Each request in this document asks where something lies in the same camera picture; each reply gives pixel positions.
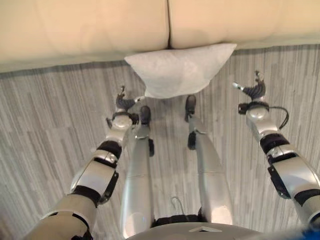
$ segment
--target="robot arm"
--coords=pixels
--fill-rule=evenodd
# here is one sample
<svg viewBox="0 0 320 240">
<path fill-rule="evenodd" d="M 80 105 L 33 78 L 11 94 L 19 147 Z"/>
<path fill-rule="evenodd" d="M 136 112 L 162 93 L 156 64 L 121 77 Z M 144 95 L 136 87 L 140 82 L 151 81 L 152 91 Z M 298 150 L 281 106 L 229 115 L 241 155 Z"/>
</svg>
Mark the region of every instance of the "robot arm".
<svg viewBox="0 0 320 240">
<path fill-rule="evenodd" d="M 128 109 L 143 97 L 124 99 L 124 96 L 122 87 L 116 99 L 117 111 L 112 119 L 107 119 L 106 138 L 73 178 L 70 194 L 64 196 L 25 239 L 92 239 L 90 231 L 95 224 L 97 207 L 106 203 L 115 189 L 118 159 L 133 125 L 138 122 L 138 116 L 128 113 Z"/>
<path fill-rule="evenodd" d="M 239 113 L 260 144 L 270 167 L 271 181 L 282 198 L 294 202 L 300 220 L 311 228 L 320 229 L 320 181 L 304 157 L 280 133 L 269 115 L 264 101 L 265 83 L 256 72 L 255 87 L 233 86 L 251 97 L 252 102 L 239 104 Z"/>
</svg>

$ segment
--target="black cable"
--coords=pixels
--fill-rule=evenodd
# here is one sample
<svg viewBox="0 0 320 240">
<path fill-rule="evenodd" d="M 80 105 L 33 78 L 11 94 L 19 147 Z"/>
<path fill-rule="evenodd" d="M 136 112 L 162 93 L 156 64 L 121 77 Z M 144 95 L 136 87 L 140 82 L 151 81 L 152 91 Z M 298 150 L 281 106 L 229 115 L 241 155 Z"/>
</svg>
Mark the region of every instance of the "black cable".
<svg viewBox="0 0 320 240">
<path fill-rule="evenodd" d="M 174 199 L 176 199 L 176 200 L 178 201 L 178 203 L 180 204 L 180 209 L 181 209 L 182 215 L 184 215 L 185 218 L 186 218 L 186 220 L 187 220 L 188 222 L 190 222 L 188 216 L 187 216 L 187 215 L 185 214 L 185 212 L 184 212 L 184 208 L 182 207 L 182 203 L 181 203 L 179 197 L 177 197 L 177 196 L 171 197 L 171 204 L 172 204 L 172 206 L 174 207 L 174 209 L 177 211 L 176 206 L 175 206 L 174 201 L 173 201 Z"/>
<path fill-rule="evenodd" d="M 271 106 L 269 107 L 270 109 L 280 109 L 285 111 L 286 115 L 285 115 L 285 119 L 283 120 L 283 122 L 281 123 L 281 125 L 279 126 L 279 129 L 282 129 L 285 125 L 287 125 L 287 123 L 289 122 L 289 112 L 286 108 L 282 107 L 282 106 Z"/>
</svg>

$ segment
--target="gray striped floor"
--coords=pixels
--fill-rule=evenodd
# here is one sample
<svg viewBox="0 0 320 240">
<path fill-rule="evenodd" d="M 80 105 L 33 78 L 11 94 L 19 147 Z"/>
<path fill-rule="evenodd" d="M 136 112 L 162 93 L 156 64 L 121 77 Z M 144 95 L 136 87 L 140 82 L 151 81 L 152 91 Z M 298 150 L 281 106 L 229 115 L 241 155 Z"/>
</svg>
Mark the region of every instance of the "gray striped floor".
<svg viewBox="0 0 320 240">
<path fill-rule="evenodd" d="M 320 45 L 235 52 L 211 84 L 197 93 L 197 114 L 221 157 L 234 201 L 235 224 L 262 232 L 299 224 L 294 206 L 269 179 L 267 161 L 237 114 L 248 100 L 232 82 L 251 85 L 261 70 L 271 105 L 284 106 L 290 121 L 283 133 L 320 173 Z M 144 84 L 125 62 L 88 63 L 0 74 L 0 239 L 19 239 L 69 190 L 73 175 L 103 140 L 105 118 L 125 84 L 132 96 Z M 152 111 L 150 159 L 155 216 L 187 214 L 200 207 L 196 155 L 187 150 L 185 96 L 145 101 Z M 277 124 L 284 114 L 272 110 Z M 99 207 L 95 239 L 120 238 L 121 195 L 131 145 L 119 162 L 118 184 Z"/>
</svg>

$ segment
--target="beige sofa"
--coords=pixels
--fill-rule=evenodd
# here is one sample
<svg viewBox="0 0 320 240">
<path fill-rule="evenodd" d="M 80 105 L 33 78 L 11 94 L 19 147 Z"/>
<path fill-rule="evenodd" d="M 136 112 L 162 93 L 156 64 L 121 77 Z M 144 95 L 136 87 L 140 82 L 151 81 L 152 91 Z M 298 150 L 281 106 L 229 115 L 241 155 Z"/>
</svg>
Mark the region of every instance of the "beige sofa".
<svg viewBox="0 0 320 240">
<path fill-rule="evenodd" d="M 320 0 L 3 0 L 0 72 L 236 43 L 320 43 Z"/>
</svg>

